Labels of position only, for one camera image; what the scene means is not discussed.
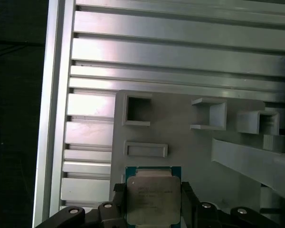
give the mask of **gray surface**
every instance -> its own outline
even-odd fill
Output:
[[[202,116],[207,116],[206,113],[200,113],[201,116],[196,115],[197,107],[191,105],[191,100],[199,99],[200,96],[151,93],[150,127],[122,126],[124,98],[131,93],[132,91],[120,91],[116,95],[111,197],[113,186],[120,182],[126,166],[181,166],[182,181],[190,182],[201,201],[213,202],[226,211],[239,205],[259,209],[260,183],[212,163],[211,142],[214,137],[228,139],[234,143],[262,145],[262,137],[256,135],[246,138],[246,135],[236,133],[235,121],[238,111],[264,109],[264,103],[226,99],[228,104],[226,131],[190,130],[190,124]],[[148,158],[124,155],[125,140],[139,143],[166,143],[168,156]]]
[[[285,198],[285,154],[213,140],[211,158]]]

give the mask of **dark background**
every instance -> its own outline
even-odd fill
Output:
[[[32,226],[47,10],[0,0],[0,228]]]

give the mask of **bolt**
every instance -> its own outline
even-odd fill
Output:
[[[208,204],[208,203],[203,203],[202,206],[203,206],[204,208],[211,208],[211,205]]]
[[[70,212],[71,214],[76,214],[78,211],[79,211],[79,210],[77,210],[77,209],[71,209],[69,212]]]
[[[238,211],[238,213],[240,213],[242,215],[247,214],[247,211],[245,209],[242,209],[242,208],[237,209],[237,211]]]

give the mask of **metal plate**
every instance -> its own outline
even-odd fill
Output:
[[[181,218],[178,177],[129,177],[127,222],[131,225],[171,225]]]

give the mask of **rectangular slot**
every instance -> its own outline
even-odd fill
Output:
[[[276,115],[260,114],[260,134],[276,134]]]
[[[151,96],[150,94],[125,95],[123,125],[150,126]]]
[[[168,145],[143,142],[125,142],[124,154],[129,156],[166,158],[168,156]]]
[[[279,113],[251,111],[237,114],[237,131],[249,134],[279,135]]]
[[[196,124],[190,129],[226,130],[227,101],[214,98],[200,98],[191,102],[197,108]]]

